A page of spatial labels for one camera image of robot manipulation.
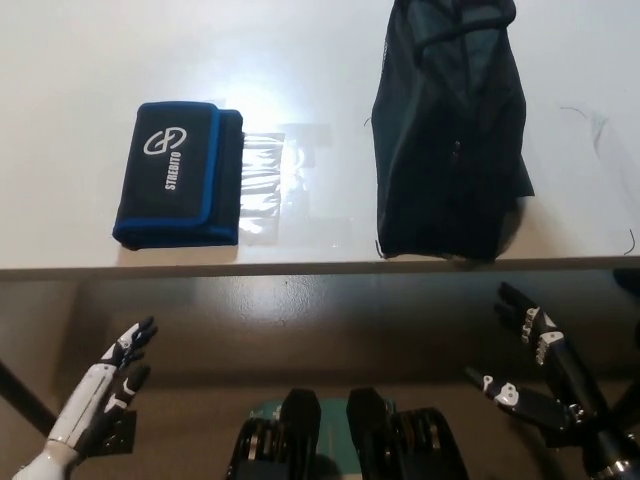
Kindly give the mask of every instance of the black mechanical part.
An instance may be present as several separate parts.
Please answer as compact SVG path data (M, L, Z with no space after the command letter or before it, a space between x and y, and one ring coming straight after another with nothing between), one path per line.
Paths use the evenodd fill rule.
M45 438L49 435L56 423L56 415L2 362L0 362L0 396Z
M453 433L434 408L390 413L371 388L351 392L351 436L365 480L468 480Z
M310 390L292 390L279 419L250 418L236 441L228 480L307 480L320 434L320 402Z
M469 369L472 382L500 409L537 426L548 447L580 447L589 477L640 480L640 447L625 433L640 422L640 382L610 409L594 376L547 313L511 285L503 283L498 293L500 322L534 354L555 398ZM637 344L639 338L636 329Z

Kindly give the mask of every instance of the white table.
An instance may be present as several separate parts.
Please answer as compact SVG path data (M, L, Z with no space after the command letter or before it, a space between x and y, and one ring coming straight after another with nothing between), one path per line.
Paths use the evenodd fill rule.
M391 4L12 2L0 17L0 278L456 268L383 261L375 247L365 123ZM510 37L537 196L489 268L640 267L640 246L624 255L630 230L640 237L640 2L518 7ZM284 134L272 136L271 194L243 199L237 249L129 252L111 238L136 110L172 99L237 108L245 131Z

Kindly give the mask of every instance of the dark floor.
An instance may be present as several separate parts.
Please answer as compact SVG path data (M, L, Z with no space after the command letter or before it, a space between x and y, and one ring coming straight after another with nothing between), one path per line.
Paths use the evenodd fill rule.
M248 411L292 386L343 396L372 384L398 407L439 407L473 479L584 478L577 451L546 451L461 377L474 364L523 384L539 375L491 306L501 279L522 287L572 335L616 398L640 366L637 306L606 272L263 277L103 282L81 289L54 378L66 398L130 322L157 315L152 377L132 456L92 459L75 479L222 478ZM2 406L0 477L42 439Z

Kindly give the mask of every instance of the white logo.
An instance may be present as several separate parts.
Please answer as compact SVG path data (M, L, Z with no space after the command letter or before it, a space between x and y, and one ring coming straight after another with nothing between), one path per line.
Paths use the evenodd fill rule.
M178 134L180 134L180 138L174 141ZM160 130L158 133L153 134L151 138L147 140L147 143L144 144L143 150L147 155L160 155L161 153L166 153L167 149L173 150L179 145L182 145L186 139L187 132L184 128L169 127L166 130Z

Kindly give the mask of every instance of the dark fabric bag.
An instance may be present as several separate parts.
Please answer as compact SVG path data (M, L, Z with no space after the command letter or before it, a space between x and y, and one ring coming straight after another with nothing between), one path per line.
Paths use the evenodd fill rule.
M515 16L513 0L396 0L371 118L385 256L495 259L505 216L533 195Z

